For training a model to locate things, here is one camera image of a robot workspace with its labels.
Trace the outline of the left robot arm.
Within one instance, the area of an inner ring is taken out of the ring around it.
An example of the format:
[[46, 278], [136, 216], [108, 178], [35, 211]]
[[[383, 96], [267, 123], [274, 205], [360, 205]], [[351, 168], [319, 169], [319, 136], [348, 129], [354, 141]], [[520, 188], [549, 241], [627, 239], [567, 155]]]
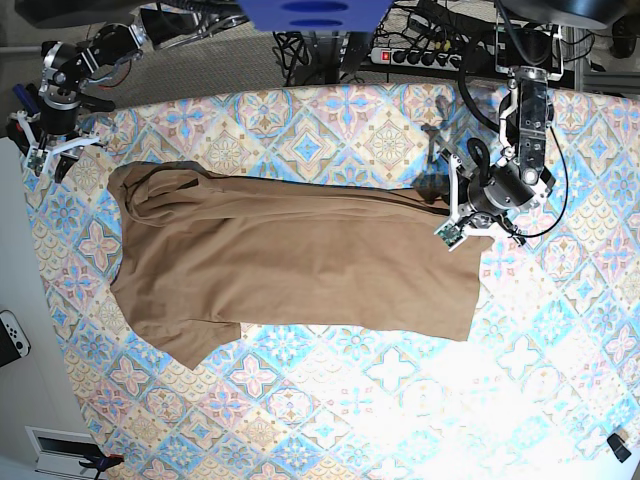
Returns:
[[[471, 237], [511, 238], [524, 245], [532, 236], [510, 220], [510, 213], [543, 206], [556, 182], [545, 160], [546, 141], [555, 135], [548, 83], [563, 74], [561, 32], [558, 27], [516, 26], [503, 2], [495, 7], [496, 25], [469, 41], [457, 83], [472, 116], [497, 134], [500, 156], [493, 161], [488, 146], [475, 137], [466, 143], [466, 160], [442, 151], [448, 167], [449, 216], [435, 234], [450, 250]], [[508, 93], [496, 120], [481, 112], [466, 82], [468, 64], [479, 45], [493, 47], [495, 69], [507, 78]]]

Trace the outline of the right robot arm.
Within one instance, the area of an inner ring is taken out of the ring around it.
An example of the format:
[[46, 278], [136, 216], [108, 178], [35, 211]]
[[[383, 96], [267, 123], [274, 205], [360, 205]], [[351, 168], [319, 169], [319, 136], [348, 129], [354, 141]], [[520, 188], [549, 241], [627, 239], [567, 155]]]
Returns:
[[86, 94], [88, 86], [114, 87], [114, 76], [143, 55], [143, 47], [172, 48], [212, 37], [247, 22], [235, 1], [18, 1], [16, 13], [38, 29], [97, 26], [78, 43], [45, 41], [38, 85], [13, 91], [22, 110], [10, 115], [8, 137], [35, 176], [54, 169], [61, 182], [85, 147], [100, 138], [78, 117], [114, 111], [111, 100]]

